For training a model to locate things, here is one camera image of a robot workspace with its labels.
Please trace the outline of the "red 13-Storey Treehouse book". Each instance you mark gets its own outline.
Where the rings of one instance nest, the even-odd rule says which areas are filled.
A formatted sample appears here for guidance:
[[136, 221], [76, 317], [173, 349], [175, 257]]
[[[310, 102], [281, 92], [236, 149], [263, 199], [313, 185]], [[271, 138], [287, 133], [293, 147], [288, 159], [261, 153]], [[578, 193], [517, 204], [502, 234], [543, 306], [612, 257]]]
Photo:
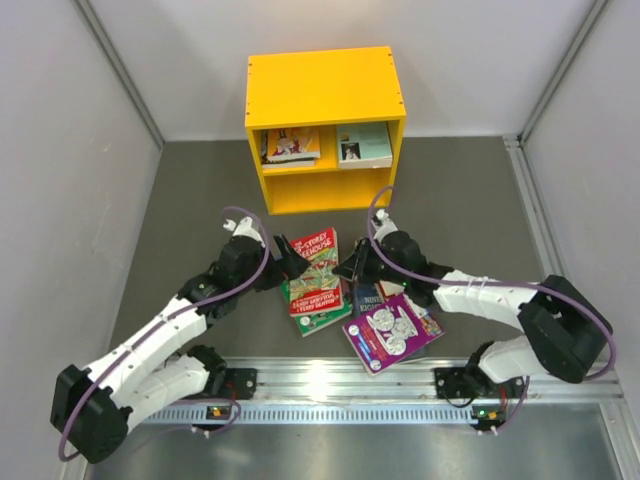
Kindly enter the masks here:
[[294, 240], [292, 246], [310, 266], [299, 278], [289, 282], [289, 313], [300, 317], [341, 309], [344, 305], [342, 282], [333, 273], [339, 264], [337, 231], [329, 227]]

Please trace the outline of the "Roald Dahl Charlie book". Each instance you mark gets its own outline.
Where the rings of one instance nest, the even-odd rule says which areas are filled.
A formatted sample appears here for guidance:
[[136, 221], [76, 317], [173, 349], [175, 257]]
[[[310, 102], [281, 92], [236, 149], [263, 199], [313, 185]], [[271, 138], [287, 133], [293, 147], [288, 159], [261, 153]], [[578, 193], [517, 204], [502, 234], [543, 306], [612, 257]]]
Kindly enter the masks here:
[[321, 156], [317, 127], [276, 128], [267, 131], [266, 160], [270, 163], [317, 159]]

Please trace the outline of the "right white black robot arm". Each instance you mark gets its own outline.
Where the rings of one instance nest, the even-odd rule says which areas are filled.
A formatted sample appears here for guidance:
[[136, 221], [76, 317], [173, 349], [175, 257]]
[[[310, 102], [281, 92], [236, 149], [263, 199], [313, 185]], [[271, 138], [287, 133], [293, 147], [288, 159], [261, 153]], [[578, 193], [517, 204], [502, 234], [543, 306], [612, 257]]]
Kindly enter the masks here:
[[470, 356], [463, 378], [478, 396], [537, 374], [579, 384], [594, 378], [594, 362], [612, 346], [610, 323], [566, 278], [550, 275], [541, 283], [508, 283], [474, 277], [429, 261], [404, 231], [359, 240], [333, 272], [349, 282], [388, 281], [403, 287], [423, 308], [485, 318], [518, 330], [518, 337], [486, 342]]

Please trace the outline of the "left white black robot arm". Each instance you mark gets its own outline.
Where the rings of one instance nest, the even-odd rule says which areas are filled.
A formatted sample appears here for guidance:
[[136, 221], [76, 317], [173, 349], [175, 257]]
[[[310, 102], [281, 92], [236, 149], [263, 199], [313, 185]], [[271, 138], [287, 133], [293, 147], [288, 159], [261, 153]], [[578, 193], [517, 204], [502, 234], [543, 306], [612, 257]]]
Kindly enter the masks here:
[[283, 235], [273, 257], [259, 233], [235, 233], [219, 257], [192, 277], [148, 324], [102, 358], [62, 370], [50, 422], [58, 455], [97, 464], [111, 456], [146, 418], [186, 397], [214, 397], [226, 384], [226, 363], [211, 347], [177, 350], [228, 315], [242, 295], [299, 278], [310, 266]]

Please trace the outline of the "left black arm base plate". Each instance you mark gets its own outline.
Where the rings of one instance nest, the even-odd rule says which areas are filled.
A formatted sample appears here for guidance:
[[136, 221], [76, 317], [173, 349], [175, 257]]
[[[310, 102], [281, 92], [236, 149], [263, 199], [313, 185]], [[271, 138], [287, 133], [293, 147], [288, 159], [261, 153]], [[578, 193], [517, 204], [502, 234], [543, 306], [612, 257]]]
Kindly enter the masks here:
[[257, 375], [258, 371], [254, 368], [227, 368], [212, 374], [198, 396], [251, 400], [257, 387]]

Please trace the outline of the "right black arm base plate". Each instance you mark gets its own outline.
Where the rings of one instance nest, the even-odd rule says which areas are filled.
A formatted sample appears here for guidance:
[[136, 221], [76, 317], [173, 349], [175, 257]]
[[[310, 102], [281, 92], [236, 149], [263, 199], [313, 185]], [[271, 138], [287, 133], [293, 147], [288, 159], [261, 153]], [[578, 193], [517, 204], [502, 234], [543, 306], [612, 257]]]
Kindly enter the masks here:
[[518, 399], [524, 392], [523, 377], [495, 383], [479, 369], [467, 367], [440, 367], [435, 368], [433, 373], [436, 397], [454, 403], [469, 400]]

